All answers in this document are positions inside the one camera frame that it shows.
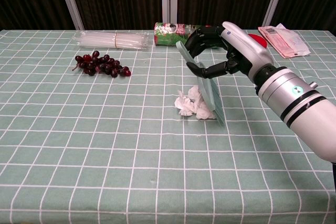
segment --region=green sticker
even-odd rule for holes
[[[297,95],[302,94],[303,93],[303,88],[300,87],[300,86],[294,86],[292,88],[292,92],[293,92],[293,94],[297,94]]]

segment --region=white tissue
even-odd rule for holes
[[[208,109],[202,98],[198,86],[193,86],[188,91],[188,97],[180,90],[179,97],[175,100],[175,107],[180,109],[179,114],[183,116],[191,116],[196,114],[197,119],[215,119],[215,114]]]

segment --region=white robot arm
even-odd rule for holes
[[[336,106],[286,67],[276,68],[268,51],[238,26],[201,27],[185,44],[192,57],[205,48],[225,48],[227,61],[209,68],[187,66],[197,76],[212,78],[240,71],[256,85],[257,95],[320,158],[336,163]]]

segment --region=red grapes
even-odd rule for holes
[[[117,77],[118,75],[127,77],[131,76],[132,73],[129,68],[120,65],[120,61],[110,58],[109,55],[104,55],[100,58],[98,58],[98,56],[99,51],[94,51],[92,56],[83,55],[82,57],[77,55],[75,57],[77,64],[73,71],[79,67],[83,69],[84,73],[90,76],[94,76],[95,73],[100,72],[111,75],[113,78]]]

